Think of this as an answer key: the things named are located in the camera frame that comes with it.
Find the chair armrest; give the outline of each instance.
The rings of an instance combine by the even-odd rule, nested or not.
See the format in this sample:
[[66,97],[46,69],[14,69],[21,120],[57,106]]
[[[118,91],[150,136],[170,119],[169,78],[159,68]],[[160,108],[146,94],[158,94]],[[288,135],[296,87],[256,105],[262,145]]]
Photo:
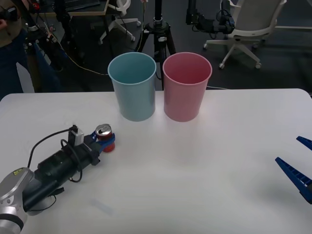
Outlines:
[[231,0],[228,0],[230,2],[230,6],[235,7],[235,8],[240,8],[240,6],[235,5]]

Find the blue plastic piece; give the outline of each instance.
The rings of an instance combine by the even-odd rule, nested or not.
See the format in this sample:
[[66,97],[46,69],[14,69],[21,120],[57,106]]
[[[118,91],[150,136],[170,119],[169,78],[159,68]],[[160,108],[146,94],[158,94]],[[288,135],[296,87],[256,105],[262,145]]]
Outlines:
[[280,168],[285,172],[288,178],[293,182],[293,184],[300,191],[300,194],[305,198],[305,200],[312,204],[312,191],[310,186],[312,184],[312,180],[296,170],[294,167],[277,157],[275,159]]
[[310,150],[312,150],[312,140],[306,139],[302,136],[298,136],[297,139],[299,142],[307,146]]

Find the white table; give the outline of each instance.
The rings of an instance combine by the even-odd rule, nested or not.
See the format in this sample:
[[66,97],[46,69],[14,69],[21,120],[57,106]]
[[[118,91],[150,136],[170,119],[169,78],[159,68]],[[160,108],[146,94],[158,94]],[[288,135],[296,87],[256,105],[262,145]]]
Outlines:
[[[22,234],[310,234],[312,206],[274,159],[312,177],[312,152],[296,141],[312,139],[311,120],[312,100],[298,89],[207,91],[187,123],[165,116],[162,92],[143,122],[124,119],[114,93],[9,95],[0,103],[0,178],[26,166],[46,135],[110,123],[116,149],[81,183],[65,183]],[[64,137],[42,143],[31,168]]]

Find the tripod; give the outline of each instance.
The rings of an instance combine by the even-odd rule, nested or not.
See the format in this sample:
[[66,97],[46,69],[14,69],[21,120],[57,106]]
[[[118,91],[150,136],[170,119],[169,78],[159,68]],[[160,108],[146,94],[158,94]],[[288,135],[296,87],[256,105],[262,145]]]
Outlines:
[[144,26],[136,46],[137,52],[142,52],[146,40],[150,34],[154,35],[154,60],[160,63],[161,87],[164,89],[164,72],[162,65],[167,58],[167,48],[170,55],[176,53],[174,41],[172,39],[170,25],[162,20],[162,0],[155,0],[155,17],[152,23]]

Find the white office chair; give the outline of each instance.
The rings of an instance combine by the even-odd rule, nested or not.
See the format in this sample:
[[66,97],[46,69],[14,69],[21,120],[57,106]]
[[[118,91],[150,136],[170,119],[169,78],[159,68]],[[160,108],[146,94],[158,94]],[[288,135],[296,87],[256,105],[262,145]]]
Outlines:
[[226,60],[234,49],[239,49],[256,61],[255,67],[261,68],[260,59],[250,51],[244,44],[259,42],[266,39],[276,26],[282,7],[287,0],[238,0],[237,5],[231,0],[230,6],[234,8],[232,14],[235,21],[234,31],[228,35],[228,40],[208,40],[204,44],[204,49],[208,44],[219,44],[231,46],[229,52],[219,64],[223,69]]
[[[121,17],[125,16],[127,14],[127,9],[130,7],[131,5],[131,0],[117,0],[116,1],[117,6],[113,6],[111,4],[108,4],[108,7],[117,10],[120,12]],[[131,38],[131,41],[135,41],[136,38],[132,35],[131,32],[129,32],[128,30],[125,29],[125,27],[123,27],[123,23],[132,23],[132,22],[136,22],[137,27],[141,26],[141,22],[138,21],[138,19],[116,19],[114,21],[111,22],[111,24],[108,26],[109,31],[111,31],[113,28],[118,28],[119,30],[121,30],[124,33],[127,33],[127,35]],[[98,25],[98,23],[94,23],[91,24],[91,27],[93,28],[95,25]],[[101,45],[103,44],[103,39],[106,37],[106,32],[103,33],[103,35],[100,37],[98,43]]]

